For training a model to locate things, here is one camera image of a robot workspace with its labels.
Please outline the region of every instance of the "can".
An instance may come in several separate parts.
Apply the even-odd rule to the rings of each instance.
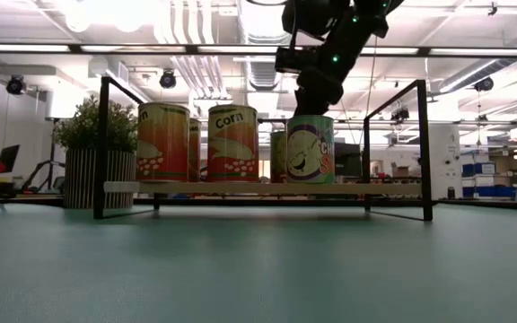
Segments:
[[[270,134],[270,182],[286,182],[286,131]]]
[[[259,181],[257,111],[221,105],[208,111],[207,180]]]
[[[137,180],[188,180],[188,115],[177,105],[139,105]]]
[[[298,116],[288,120],[286,129],[287,181],[334,183],[334,120],[323,116]]]
[[[188,121],[188,181],[198,182],[201,177],[201,122]]]

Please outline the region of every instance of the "green can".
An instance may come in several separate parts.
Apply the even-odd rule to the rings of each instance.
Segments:
[[[287,181],[334,183],[334,120],[323,116],[298,116],[288,120],[286,130]]]
[[[286,131],[270,134],[270,182],[286,180]]]

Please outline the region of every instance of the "wooden shelf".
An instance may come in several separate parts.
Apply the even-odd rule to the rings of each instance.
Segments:
[[[106,192],[162,194],[420,194],[420,184],[259,184],[106,182]]]

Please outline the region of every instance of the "orange can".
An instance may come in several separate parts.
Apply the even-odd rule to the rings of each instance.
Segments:
[[[188,122],[188,181],[198,182],[201,178],[201,122]]]
[[[188,115],[188,109],[177,105],[139,105],[137,180],[187,181]]]
[[[257,111],[221,105],[208,111],[208,181],[259,181]]]

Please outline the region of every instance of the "plant pot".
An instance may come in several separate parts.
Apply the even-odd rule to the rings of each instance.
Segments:
[[[134,181],[136,157],[132,153],[107,152],[107,181]],[[93,208],[95,151],[70,149],[65,165],[65,208]],[[107,193],[105,208],[133,206],[132,193]]]

